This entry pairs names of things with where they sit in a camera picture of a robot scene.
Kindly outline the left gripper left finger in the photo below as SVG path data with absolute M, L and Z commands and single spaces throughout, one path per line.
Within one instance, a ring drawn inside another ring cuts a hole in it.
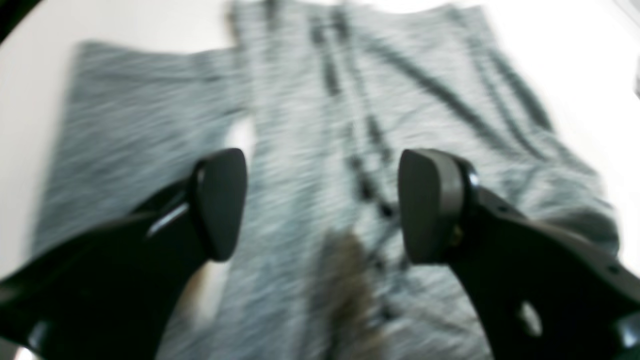
M 153 360 L 190 278 L 233 256 L 247 185 L 243 151 L 219 150 L 42 253 L 1 281 L 2 339 L 44 360 Z

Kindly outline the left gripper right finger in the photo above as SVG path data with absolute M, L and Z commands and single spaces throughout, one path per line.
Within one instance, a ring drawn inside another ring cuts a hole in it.
M 639 278 L 576 233 L 526 218 L 471 162 L 403 150 L 398 207 L 409 262 L 451 269 L 496 360 L 639 358 Z

